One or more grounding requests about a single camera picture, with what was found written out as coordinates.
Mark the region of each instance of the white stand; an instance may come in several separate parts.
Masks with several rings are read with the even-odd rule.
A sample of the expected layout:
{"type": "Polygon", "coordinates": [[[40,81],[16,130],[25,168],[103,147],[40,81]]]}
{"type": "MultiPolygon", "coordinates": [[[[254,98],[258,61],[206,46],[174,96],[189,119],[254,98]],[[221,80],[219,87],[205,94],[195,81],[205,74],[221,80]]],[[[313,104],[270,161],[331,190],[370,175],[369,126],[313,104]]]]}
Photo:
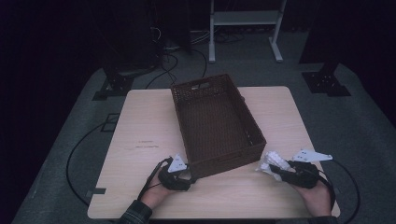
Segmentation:
{"type": "Polygon", "coordinates": [[[259,25],[274,24],[274,35],[269,38],[271,48],[278,63],[283,62],[282,55],[277,47],[276,41],[283,19],[287,0],[282,0],[280,10],[270,11],[221,11],[215,12],[214,0],[210,5],[210,40],[209,40],[209,62],[216,61],[215,56],[215,26],[216,25],[259,25]]]}

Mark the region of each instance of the brown wicker basket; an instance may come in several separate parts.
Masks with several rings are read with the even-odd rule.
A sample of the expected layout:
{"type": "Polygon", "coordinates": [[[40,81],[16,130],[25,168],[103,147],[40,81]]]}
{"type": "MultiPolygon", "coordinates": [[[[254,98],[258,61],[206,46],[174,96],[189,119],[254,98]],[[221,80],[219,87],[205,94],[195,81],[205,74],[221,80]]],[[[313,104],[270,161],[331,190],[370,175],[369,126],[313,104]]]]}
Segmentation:
{"type": "Polygon", "coordinates": [[[191,179],[258,161],[266,141],[228,75],[172,86],[191,179]]]}

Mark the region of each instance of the dark background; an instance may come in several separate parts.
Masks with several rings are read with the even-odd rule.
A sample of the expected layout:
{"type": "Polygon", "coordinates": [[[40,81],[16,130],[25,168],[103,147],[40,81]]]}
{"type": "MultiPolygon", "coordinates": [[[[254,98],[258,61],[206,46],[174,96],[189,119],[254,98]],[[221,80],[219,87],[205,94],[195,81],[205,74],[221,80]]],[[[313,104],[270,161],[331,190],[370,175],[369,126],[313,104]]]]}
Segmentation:
{"type": "MultiPolygon", "coordinates": [[[[191,29],[208,27],[209,1],[173,0],[172,4],[178,2],[186,6],[187,12],[179,16],[190,16],[191,29]]],[[[8,223],[80,91],[103,65],[98,51],[92,49],[113,56],[114,51],[98,38],[97,27],[108,21],[95,21],[85,1],[4,0],[0,4],[0,218],[8,223]]],[[[218,8],[227,4],[217,1],[218,8]]],[[[235,5],[235,10],[271,9],[278,2],[251,1],[241,6],[235,5]]],[[[385,0],[321,1],[320,6],[311,0],[289,1],[282,29],[312,28],[301,63],[337,60],[345,64],[395,124],[393,8],[394,3],[385,0]]]]}

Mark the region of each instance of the person's right hand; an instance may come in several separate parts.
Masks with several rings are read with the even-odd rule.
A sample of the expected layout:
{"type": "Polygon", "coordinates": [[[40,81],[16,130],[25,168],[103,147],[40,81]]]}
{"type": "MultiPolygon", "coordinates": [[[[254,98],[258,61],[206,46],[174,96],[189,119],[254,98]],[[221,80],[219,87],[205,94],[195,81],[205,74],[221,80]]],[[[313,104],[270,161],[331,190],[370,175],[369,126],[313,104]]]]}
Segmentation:
{"type": "Polygon", "coordinates": [[[305,207],[313,217],[329,217],[332,215],[329,189],[321,181],[312,189],[291,185],[303,197],[305,207]]]}

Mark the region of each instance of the person's left hand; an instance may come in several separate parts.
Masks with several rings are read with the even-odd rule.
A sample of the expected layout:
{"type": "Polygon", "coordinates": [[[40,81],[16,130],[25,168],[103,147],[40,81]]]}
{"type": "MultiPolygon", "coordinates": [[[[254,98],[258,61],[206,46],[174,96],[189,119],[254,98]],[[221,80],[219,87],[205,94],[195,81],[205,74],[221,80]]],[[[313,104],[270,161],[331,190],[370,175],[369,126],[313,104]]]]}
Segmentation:
{"type": "Polygon", "coordinates": [[[155,174],[149,184],[150,187],[155,187],[149,188],[143,194],[142,199],[140,200],[142,203],[151,208],[151,210],[160,205],[168,195],[176,192],[175,190],[167,189],[161,184],[161,181],[158,179],[158,173],[161,171],[161,169],[157,172],[157,174],[155,174]]]}

